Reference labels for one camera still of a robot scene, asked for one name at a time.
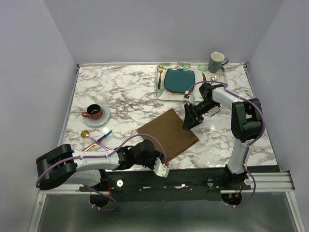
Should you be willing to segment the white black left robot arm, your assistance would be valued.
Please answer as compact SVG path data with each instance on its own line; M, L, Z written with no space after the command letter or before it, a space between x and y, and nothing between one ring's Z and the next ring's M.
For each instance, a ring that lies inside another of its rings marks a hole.
M64 144L36 159L36 187L51 190L62 184L80 184L101 191L108 186L107 171L123 171L140 165L159 177L167 177L166 163L165 152L156 150L150 140L128 146L122 143L105 152L77 151L70 144Z

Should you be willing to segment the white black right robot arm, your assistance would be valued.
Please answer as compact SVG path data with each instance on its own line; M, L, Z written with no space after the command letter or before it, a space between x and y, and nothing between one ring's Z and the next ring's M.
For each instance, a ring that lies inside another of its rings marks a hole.
M258 99L246 99L227 89L228 84L216 81L200 81L200 95L203 101L195 104L191 94L193 86L184 94L185 117L183 129L190 130L203 122L203 115L221 105L231 111L231 131L235 137L231 158L227 164L228 174L222 177L222 184L227 189L239 185L238 174L246 171L246 164L252 145L263 135L265 120Z

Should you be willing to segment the brown cloth napkin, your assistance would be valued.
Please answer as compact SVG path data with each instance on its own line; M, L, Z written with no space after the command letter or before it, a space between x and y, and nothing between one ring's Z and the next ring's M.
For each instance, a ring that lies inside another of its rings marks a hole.
M183 121L181 118L174 109L169 109L138 128L137 132L156 138L161 145L158 145L154 139L143 136L144 139L153 142L156 150L161 153L165 151L167 161L171 161L199 141L198 137L191 130L183 130L182 126Z

